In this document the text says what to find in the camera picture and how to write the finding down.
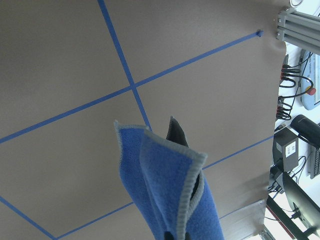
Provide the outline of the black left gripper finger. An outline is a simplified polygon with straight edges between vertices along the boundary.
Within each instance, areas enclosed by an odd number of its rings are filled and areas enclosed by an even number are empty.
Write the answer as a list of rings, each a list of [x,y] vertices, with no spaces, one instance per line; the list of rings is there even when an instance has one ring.
[[[170,117],[166,139],[176,144],[189,147],[184,130],[173,116]]]

